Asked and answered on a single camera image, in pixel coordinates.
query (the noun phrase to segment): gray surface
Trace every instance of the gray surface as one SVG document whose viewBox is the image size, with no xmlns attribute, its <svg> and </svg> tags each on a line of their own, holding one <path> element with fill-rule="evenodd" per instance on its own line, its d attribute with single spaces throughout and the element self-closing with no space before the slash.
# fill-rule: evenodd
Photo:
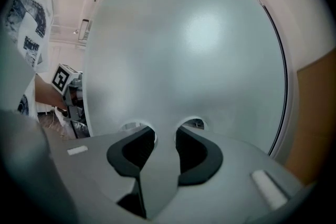
<svg viewBox="0 0 336 224">
<path fill-rule="evenodd" d="M 107 150 L 118 140 L 142 128 L 143 126 L 100 138 L 91 137 L 62 141 L 54 133 L 49 132 L 47 132 L 47 137 L 52 145 L 51 153 L 57 167 L 67 163 L 72 167 L 74 173 L 78 173 L 78 176 L 84 177 L 94 184 L 111 201 L 118 202 L 132 191 L 135 179 L 122 177 L 114 170 L 108 163 Z M 88 150 L 76 155 L 68 155 L 67 150 L 79 146 L 86 146 Z"/>
<path fill-rule="evenodd" d="M 174 197 L 180 175 L 180 157 L 170 133 L 161 132 L 151 156 L 140 172 L 143 202 L 152 219 Z"/>
<path fill-rule="evenodd" d="M 79 223 L 146 223 L 116 204 L 121 192 L 131 191 L 134 179 L 119 176 L 106 158 L 108 147 L 132 131 L 66 142 L 55 132 L 46 130 L 46 134 L 57 170 L 76 205 Z M 68 155 L 67 149 L 82 145 L 89 150 Z"/>
<path fill-rule="evenodd" d="M 223 164 L 205 184 L 179 187 L 176 196 L 155 218 L 159 223 L 245 223 L 271 213 L 251 173 L 266 171 L 276 184 L 293 197 L 299 181 L 264 152 L 245 142 L 187 127 L 216 143 Z"/>
<path fill-rule="evenodd" d="M 285 206 L 280 207 L 278 210 L 273 211 L 256 221 L 253 221 L 251 224 L 284 223 L 284 220 L 288 220 L 288 218 L 294 214 L 301 204 L 308 198 L 314 187 L 315 184 L 311 184 L 310 186 L 303 188 L 295 195 L 295 197 L 293 197 L 293 199 L 289 200 Z"/>
</svg>

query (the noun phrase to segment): ceiling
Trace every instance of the ceiling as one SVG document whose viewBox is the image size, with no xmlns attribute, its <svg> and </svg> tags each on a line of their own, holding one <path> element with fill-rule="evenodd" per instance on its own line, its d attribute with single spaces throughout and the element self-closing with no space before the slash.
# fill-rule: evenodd
<svg viewBox="0 0 336 224">
<path fill-rule="evenodd" d="M 87 0 L 53 0 L 54 21 L 50 41 L 84 45 L 74 32 L 80 28 L 84 18 L 83 9 Z"/>
</svg>

